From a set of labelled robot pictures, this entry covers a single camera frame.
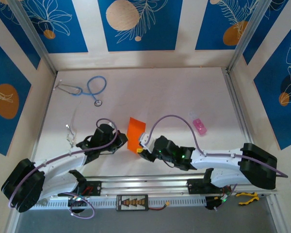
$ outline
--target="yellow handle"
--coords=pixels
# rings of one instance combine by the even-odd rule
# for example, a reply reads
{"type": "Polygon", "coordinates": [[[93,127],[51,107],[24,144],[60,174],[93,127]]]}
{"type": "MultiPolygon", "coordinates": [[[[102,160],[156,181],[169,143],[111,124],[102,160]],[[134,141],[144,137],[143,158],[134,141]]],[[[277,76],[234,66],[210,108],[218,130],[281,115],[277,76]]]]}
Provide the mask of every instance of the yellow handle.
{"type": "Polygon", "coordinates": [[[235,196],[236,197],[239,197],[239,196],[257,197],[258,194],[257,194],[257,192],[254,192],[254,193],[245,193],[245,192],[242,192],[242,193],[237,193],[235,196]]]}
{"type": "Polygon", "coordinates": [[[250,203],[252,203],[252,202],[254,202],[254,201],[258,201],[258,200],[260,200],[259,197],[254,197],[254,198],[250,199],[250,200],[247,201],[247,202],[239,202],[238,204],[239,204],[239,205],[249,205],[250,203]]]}

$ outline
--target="stethoscope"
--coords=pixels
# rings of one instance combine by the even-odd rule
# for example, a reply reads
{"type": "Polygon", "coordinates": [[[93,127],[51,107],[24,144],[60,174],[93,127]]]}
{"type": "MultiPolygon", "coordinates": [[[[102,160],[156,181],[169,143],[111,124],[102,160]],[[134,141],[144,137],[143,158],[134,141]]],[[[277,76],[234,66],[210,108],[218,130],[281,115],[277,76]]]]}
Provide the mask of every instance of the stethoscope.
{"type": "Polygon", "coordinates": [[[72,86],[72,85],[62,84],[61,82],[62,82],[62,80],[59,80],[58,84],[54,87],[53,90],[55,90],[56,88],[58,88],[58,89],[60,89],[60,90],[62,90],[62,91],[64,91],[64,92],[66,92],[66,93],[68,93],[68,94],[71,94],[71,95],[73,95],[73,96],[80,96],[80,95],[92,96],[93,99],[95,100],[94,105],[95,105],[96,107],[99,107],[99,106],[102,105],[102,101],[96,99],[95,95],[99,95],[100,93],[102,93],[102,92],[106,89],[106,86],[107,86],[107,80],[105,79],[105,77],[102,77],[102,76],[94,76],[94,77],[92,77],[90,80],[88,80],[88,82],[87,82],[87,89],[88,89],[89,93],[85,93],[85,92],[83,92],[83,89],[82,89],[81,87],[79,87],[79,86],[72,86]],[[104,82],[105,82],[105,84],[104,84],[103,88],[102,88],[100,91],[98,91],[98,92],[96,92],[96,93],[93,93],[93,92],[91,91],[91,88],[90,88],[89,84],[90,84],[90,82],[91,82],[92,80],[97,79],[97,78],[103,79],[104,82]],[[71,92],[71,91],[65,90],[64,88],[62,88],[62,86],[73,87],[73,88],[76,89],[76,92],[71,92]]]}

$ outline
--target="orange paper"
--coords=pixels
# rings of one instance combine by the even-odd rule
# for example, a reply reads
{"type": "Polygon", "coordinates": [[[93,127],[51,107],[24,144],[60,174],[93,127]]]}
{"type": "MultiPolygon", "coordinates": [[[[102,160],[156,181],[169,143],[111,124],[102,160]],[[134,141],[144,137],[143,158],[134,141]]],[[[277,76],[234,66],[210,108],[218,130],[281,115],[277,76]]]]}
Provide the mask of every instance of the orange paper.
{"type": "Polygon", "coordinates": [[[139,138],[145,131],[146,124],[144,122],[130,118],[127,129],[127,149],[137,154],[137,149],[141,148],[139,146],[139,138]]]}

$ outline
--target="pink bottle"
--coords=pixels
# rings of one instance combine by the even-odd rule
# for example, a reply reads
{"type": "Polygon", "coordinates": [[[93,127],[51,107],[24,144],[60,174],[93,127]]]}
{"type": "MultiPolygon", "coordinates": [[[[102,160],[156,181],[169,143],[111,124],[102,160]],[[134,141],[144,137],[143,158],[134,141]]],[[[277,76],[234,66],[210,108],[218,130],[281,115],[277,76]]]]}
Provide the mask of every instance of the pink bottle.
{"type": "Polygon", "coordinates": [[[204,135],[207,132],[206,127],[202,123],[202,121],[197,118],[197,114],[194,112],[189,112],[190,120],[193,121],[193,125],[197,129],[199,135],[204,135]]]}

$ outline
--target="yellow pliers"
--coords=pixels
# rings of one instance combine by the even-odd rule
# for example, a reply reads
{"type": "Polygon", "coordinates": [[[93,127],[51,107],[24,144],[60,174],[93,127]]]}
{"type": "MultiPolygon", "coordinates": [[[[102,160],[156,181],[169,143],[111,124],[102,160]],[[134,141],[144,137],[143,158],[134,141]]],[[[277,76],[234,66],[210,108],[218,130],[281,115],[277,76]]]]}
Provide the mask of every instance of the yellow pliers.
{"type": "Polygon", "coordinates": [[[254,202],[254,201],[258,201],[260,200],[260,198],[264,198],[264,197],[267,197],[269,196],[270,194],[258,194],[257,192],[254,192],[254,193],[237,193],[235,196],[236,197],[239,197],[239,196],[249,196],[249,197],[252,197],[252,199],[250,199],[249,201],[246,201],[246,202],[239,202],[238,204],[239,205],[249,205],[250,203],[254,202]]]}

